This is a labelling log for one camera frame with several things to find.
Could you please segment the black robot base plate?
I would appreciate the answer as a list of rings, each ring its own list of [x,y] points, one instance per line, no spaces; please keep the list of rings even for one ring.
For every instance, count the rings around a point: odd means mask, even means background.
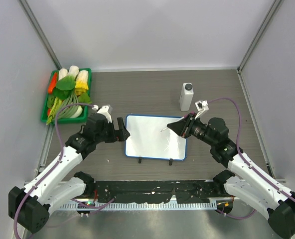
[[[74,197],[76,200],[90,199],[99,203],[168,203],[172,196],[179,204],[204,203],[210,198],[235,198],[223,186],[206,180],[165,181],[96,181],[92,192]]]

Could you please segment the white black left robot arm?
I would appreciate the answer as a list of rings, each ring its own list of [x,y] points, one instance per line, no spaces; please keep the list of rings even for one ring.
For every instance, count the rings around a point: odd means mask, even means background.
[[[94,179],[86,173],[77,173],[68,182],[61,180],[80,164],[101,143],[126,141],[130,136],[123,118],[117,119],[118,129],[108,112],[91,114],[85,125],[70,136],[58,156],[23,188],[13,187],[8,193],[8,215],[14,220],[13,228],[23,226],[31,233],[40,231],[51,214],[67,201],[81,196],[90,198],[94,193]]]

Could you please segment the blue-framed whiteboard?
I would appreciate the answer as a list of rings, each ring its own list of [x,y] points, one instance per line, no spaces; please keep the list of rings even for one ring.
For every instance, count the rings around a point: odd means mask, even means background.
[[[125,156],[143,159],[184,161],[187,140],[170,129],[160,132],[180,117],[131,114],[126,129],[131,136],[125,141]]]

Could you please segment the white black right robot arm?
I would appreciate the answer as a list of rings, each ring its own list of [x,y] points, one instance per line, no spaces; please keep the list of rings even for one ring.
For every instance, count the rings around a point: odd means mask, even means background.
[[[295,235],[295,191],[275,180],[258,167],[229,138],[229,129],[222,118],[203,123],[196,114],[167,124],[182,138],[190,136],[210,145],[210,154],[226,169],[214,177],[217,196],[235,196],[259,212],[272,230],[283,239]]]

